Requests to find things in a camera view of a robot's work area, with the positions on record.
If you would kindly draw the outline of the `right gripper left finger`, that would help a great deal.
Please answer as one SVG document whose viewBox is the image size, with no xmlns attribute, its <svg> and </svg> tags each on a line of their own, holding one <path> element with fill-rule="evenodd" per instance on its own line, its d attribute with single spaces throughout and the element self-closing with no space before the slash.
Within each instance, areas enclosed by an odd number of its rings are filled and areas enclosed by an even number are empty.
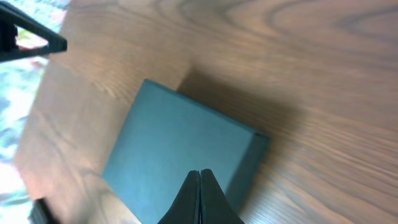
<svg viewBox="0 0 398 224">
<path fill-rule="evenodd" d="M 186 176 L 176 198 L 158 224 L 200 223 L 200 173 L 192 170 Z"/>
</svg>

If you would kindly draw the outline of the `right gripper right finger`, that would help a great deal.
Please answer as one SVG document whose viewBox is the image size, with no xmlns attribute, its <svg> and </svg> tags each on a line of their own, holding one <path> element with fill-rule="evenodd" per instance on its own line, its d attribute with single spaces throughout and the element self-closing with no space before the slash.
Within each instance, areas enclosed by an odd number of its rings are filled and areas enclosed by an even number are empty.
<svg viewBox="0 0 398 224">
<path fill-rule="evenodd" d="M 202 224 L 244 224 L 231 208 L 213 172 L 200 172 L 200 213 Z"/>
</svg>

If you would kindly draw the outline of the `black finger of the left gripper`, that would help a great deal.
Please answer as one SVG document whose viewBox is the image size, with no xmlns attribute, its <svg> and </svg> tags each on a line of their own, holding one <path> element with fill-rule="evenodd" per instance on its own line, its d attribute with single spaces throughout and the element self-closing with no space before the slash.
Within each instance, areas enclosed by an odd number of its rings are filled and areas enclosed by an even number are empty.
<svg viewBox="0 0 398 224">
<path fill-rule="evenodd" d="M 17 27 L 33 32 L 45 39 L 48 44 L 35 49 L 22 50 L 17 45 Z M 67 45 L 64 37 L 8 2 L 1 1 L 1 62 L 65 52 Z"/>
</svg>

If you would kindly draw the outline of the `dark green box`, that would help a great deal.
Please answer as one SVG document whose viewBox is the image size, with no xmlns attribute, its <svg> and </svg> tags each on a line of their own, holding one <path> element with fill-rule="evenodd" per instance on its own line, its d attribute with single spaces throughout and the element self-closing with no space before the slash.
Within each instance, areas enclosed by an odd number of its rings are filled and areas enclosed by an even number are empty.
<svg viewBox="0 0 398 224">
<path fill-rule="evenodd" d="M 152 80 L 144 80 L 103 171 L 142 223 L 157 223 L 191 170 L 210 169 L 238 211 L 271 140 Z"/>
</svg>

